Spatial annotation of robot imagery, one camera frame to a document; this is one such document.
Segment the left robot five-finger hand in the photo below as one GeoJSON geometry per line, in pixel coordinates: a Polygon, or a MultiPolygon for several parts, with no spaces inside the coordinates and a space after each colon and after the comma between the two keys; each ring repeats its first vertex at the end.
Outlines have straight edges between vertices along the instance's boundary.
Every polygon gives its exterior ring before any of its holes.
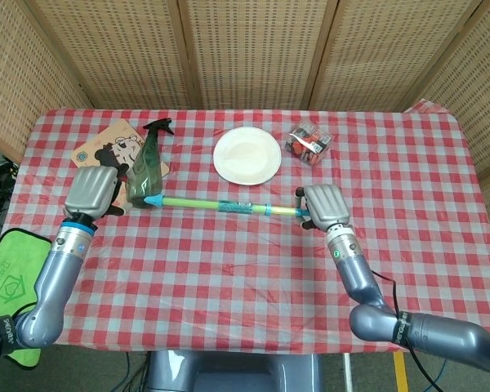
{"type": "Polygon", "coordinates": [[[65,216],[85,216],[90,221],[104,216],[123,216],[124,209],[114,205],[120,187],[117,168],[80,167],[65,200],[65,216]]]}

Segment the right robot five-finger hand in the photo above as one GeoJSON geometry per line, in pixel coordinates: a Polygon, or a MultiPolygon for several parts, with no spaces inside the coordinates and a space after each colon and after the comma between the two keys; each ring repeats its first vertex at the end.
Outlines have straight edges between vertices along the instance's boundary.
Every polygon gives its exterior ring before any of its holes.
{"type": "Polygon", "coordinates": [[[302,229],[318,229],[328,232],[334,225],[348,225],[350,210],[341,190],[336,185],[307,185],[295,191],[296,206],[305,200],[310,218],[299,217],[302,229]]]}

